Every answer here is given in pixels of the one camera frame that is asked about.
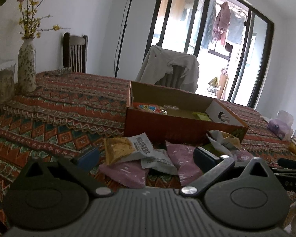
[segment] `cardboard box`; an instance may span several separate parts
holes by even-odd
[[[155,114],[132,108],[133,102],[172,105],[180,111]],[[124,136],[146,133],[152,142],[207,143],[209,130],[221,130],[242,141],[249,128],[217,99],[162,86],[132,82],[127,107]],[[196,119],[193,112],[207,113],[212,122]]]

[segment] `light stand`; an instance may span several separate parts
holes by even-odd
[[[130,0],[130,2],[129,2],[128,11],[127,11],[127,14],[126,14],[126,19],[125,19],[125,24],[124,24],[124,30],[123,30],[122,39],[121,39],[121,45],[120,45],[120,51],[118,53],[118,58],[117,58],[117,64],[116,64],[116,70],[115,70],[115,78],[117,78],[118,71],[120,70],[119,64],[120,64],[120,58],[121,58],[121,53],[122,53],[122,46],[123,46],[125,31],[126,31],[126,27],[127,27],[127,21],[128,21],[128,16],[129,16],[129,12],[130,12],[130,7],[132,6],[132,1],[133,0]]]

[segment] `patterned tablecloth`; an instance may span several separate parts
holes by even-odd
[[[99,164],[105,161],[103,138],[123,135],[129,85],[129,81],[109,77],[45,72],[37,75],[35,92],[15,96],[4,106],[0,111],[0,219],[5,224],[3,197],[30,158],[55,161],[99,147]],[[294,158],[288,143],[267,129],[258,112],[226,105],[250,126],[242,143],[250,153],[274,164],[280,157]],[[113,190],[123,188],[98,172],[98,166],[90,175]],[[147,185],[180,188],[177,177],[165,174],[149,175]]]

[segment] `vase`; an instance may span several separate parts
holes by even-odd
[[[24,39],[18,59],[18,93],[27,94],[36,89],[35,63],[36,50],[33,38]]]

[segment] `window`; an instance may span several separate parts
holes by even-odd
[[[228,48],[224,41],[212,41],[210,29],[225,2],[243,23],[238,41]],[[217,98],[255,106],[272,46],[274,25],[268,18],[243,0],[157,0],[155,9],[146,54],[151,45],[194,54],[200,63],[197,93],[212,96],[209,82],[225,69],[224,93]]]

